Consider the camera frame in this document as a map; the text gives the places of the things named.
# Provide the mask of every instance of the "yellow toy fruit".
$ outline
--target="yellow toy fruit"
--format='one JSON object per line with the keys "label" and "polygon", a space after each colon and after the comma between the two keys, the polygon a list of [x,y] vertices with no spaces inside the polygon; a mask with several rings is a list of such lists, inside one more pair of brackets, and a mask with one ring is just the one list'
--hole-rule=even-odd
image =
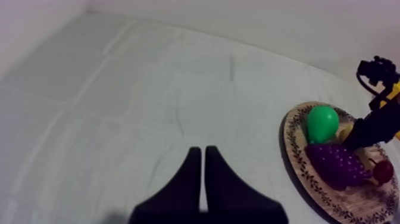
{"label": "yellow toy fruit", "polygon": [[350,135],[352,130],[353,130],[353,125],[349,125],[346,128],[344,128],[339,134],[339,141],[344,142],[346,138]]}

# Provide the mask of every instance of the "red cherry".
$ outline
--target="red cherry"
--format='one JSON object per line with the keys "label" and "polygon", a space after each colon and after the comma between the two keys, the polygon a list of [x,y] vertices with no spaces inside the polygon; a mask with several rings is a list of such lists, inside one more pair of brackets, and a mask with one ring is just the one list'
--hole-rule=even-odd
{"label": "red cherry", "polygon": [[379,182],[380,185],[389,182],[395,171],[392,163],[389,160],[382,160],[379,163],[375,163],[374,160],[370,159],[375,164],[373,169],[373,176]]}

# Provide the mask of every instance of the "toy fruit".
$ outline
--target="toy fruit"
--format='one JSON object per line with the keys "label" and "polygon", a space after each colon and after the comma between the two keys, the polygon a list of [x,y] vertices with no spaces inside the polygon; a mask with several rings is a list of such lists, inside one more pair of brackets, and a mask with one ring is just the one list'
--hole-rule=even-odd
{"label": "toy fruit", "polygon": [[393,165],[389,160],[382,160],[376,163],[374,160],[370,159],[375,164],[372,170],[374,178],[379,182],[379,185],[389,182],[393,175],[394,169]]}
{"label": "toy fruit", "polygon": [[322,144],[334,137],[339,128],[339,116],[329,106],[315,106],[307,117],[307,129],[310,143]]}
{"label": "toy fruit", "polygon": [[346,128],[344,128],[339,134],[339,141],[344,142],[346,138],[350,135],[352,130],[353,125],[348,125]]}
{"label": "toy fruit", "polygon": [[338,144],[311,144],[305,153],[315,171],[331,188],[343,191],[347,186],[362,185],[372,177],[359,158]]}

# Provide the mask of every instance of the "white surface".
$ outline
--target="white surface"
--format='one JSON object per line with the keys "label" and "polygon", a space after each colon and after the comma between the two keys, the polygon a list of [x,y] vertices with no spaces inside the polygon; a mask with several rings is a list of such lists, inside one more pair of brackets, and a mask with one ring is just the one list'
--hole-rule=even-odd
{"label": "white surface", "polygon": [[[278,142],[284,115],[313,100],[368,112],[368,96],[297,61],[86,15],[0,83],[0,223],[112,223],[102,220],[127,217],[161,189],[190,146],[209,144],[292,222],[323,223],[291,183]],[[395,147],[385,147],[399,173]]]}
{"label": "white surface", "polygon": [[4,0],[0,3],[0,78],[39,44],[86,11],[87,0]]}
{"label": "white surface", "polygon": [[200,30],[348,80],[374,55],[400,62],[394,0],[90,0],[90,9]]}

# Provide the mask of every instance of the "white backdrop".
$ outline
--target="white backdrop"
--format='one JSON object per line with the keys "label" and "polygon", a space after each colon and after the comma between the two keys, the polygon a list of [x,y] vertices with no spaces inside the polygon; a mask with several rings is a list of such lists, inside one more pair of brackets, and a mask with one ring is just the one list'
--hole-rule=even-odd
{"label": "white backdrop", "polygon": [[91,0],[133,15],[256,45],[354,80],[360,60],[400,62],[395,0]]}
{"label": "white backdrop", "polygon": [[0,78],[86,7],[87,0],[1,1]]}

